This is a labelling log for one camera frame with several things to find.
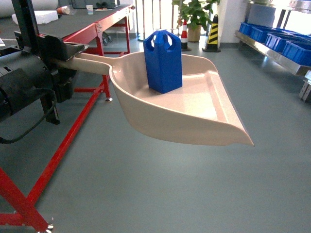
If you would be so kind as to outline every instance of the plant pot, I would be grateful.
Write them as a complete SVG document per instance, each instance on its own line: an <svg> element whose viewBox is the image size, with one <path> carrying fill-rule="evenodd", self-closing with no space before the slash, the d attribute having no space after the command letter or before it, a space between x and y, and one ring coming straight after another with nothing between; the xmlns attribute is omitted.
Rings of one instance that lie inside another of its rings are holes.
<svg viewBox="0 0 311 233"><path fill-rule="evenodd" d="M188 28L188 41L189 42L199 42L201 35L202 25L198 25L196 29Z"/></svg>

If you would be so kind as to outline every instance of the red and white traffic cone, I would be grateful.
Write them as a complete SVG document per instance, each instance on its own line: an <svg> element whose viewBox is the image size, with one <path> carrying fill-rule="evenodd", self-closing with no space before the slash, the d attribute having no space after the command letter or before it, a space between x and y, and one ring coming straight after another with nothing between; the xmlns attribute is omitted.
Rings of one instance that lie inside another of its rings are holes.
<svg viewBox="0 0 311 233"><path fill-rule="evenodd" d="M187 37L187 21L184 20L184 23L183 23L183 31L181 33L181 50L183 52L185 51L191 51L190 48L188 48L188 37Z"/></svg>

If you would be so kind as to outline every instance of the red metal frame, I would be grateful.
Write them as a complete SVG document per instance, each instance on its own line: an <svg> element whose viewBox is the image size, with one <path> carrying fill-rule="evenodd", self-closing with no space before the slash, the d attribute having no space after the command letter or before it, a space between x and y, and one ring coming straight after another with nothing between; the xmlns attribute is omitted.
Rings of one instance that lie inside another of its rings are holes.
<svg viewBox="0 0 311 233"><path fill-rule="evenodd" d="M129 7L125 7L114 14L109 15L91 25L81 29L80 31L71 34L64 38L65 42L78 42L88 44L93 39L96 39L97 47L89 49L87 52L95 53L100 56L104 54L124 54L130 53L129 44L129 27L128 27L128 13ZM124 19L124 24L116 24L121 19ZM127 51L124 52L104 52L103 50L103 39L102 32L111 26L125 27L126 31L126 42ZM75 92L92 92L93 95L85 105L84 109L74 122L73 126L67 133L63 142L51 158L46 168L38 178L37 182L31 189L27 197L18 189L10 177L0 168L0 195L7 200L7 202L16 210L14 214L0 214L0 225L11 225L11 226L32 226L38 232L45 232L48 228L48 223L35 209L35 204L38 201L40 195L51 179L53 173L58 167L60 161L67 152L67 149L71 145L75 136L77 135L80 127L86 119L88 113L92 109L94 103L101 93L105 93L106 98L110 97L110 90L108 84L109 77L103 75L103 81L98 87L79 87L75 89Z"/></svg>

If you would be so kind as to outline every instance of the black and yellow traffic cone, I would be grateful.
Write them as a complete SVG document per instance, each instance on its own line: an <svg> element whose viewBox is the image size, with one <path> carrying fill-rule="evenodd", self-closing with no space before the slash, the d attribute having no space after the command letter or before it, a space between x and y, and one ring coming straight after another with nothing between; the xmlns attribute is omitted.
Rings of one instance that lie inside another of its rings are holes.
<svg viewBox="0 0 311 233"><path fill-rule="evenodd" d="M208 42L202 50L204 52L220 52L218 49L218 15L214 16L209 32Z"/></svg>
<svg viewBox="0 0 311 233"><path fill-rule="evenodd" d="M191 49L188 48L187 21L186 20L184 20L184 23L183 23L183 31L181 33L180 40L181 40L181 51L182 52L191 51Z"/></svg>

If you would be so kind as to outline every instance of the blue storage bin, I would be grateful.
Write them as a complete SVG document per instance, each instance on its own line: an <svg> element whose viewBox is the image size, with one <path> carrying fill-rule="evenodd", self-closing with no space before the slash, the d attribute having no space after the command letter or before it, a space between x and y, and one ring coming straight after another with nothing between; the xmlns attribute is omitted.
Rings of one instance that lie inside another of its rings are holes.
<svg viewBox="0 0 311 233"><path fill-rule="evenodd" d="M292 32L290 34L311 41L311 36L309 35L303 35L303 34L295 33L295 32Z"/></svg>
<svg viewBox="0 0 311 233"><path fill-rule="evenodd" d="M267 39L267 36L268 36L268 33L285 34L285 33L282 33L280 31L277 31L275 29L260 29L260 28L252 27L250 37L253 40L256 40L256 41L258 41L260 43L265 43L266 39Z"/></svg>
<svg viewBox="0 0 311 233"><path fill-rule="evenodd" d="M167 30L155 31L143 42L148 85L162 94L182 87L181 41Z"/></svg>
<svg viewBox="0 0 311 233"><path fill-rule="evenodd" d="M261 25L251 24L251 23L241 23L239 32L243 33L244 35L250 36L252 27L268 29L268 27L266 26L261 26Z"/></svg>
<svg viewBox="0 0 311 233"><path fill-rule="evenodd" d="M293 35L271 34L268 33L265 45L276 52L283 52L286 41L307 43L308 41L301 37Z"/></svg>
<svg viewBox="0 0 311 233"><path fill-rule="evenodd" d="M286 41L282 54L297 64L311 67L311 43Z"/></svg>
<svg viewBox="0 0 311 233"><path fill-rule="evenodd" d="M288 33L288 34L291 34L291 35L299 34L299 33L297 33L297 32L290 31L290 30L286 30L286 29L279 29L279 30L282 30L283 32Z"/></svg>

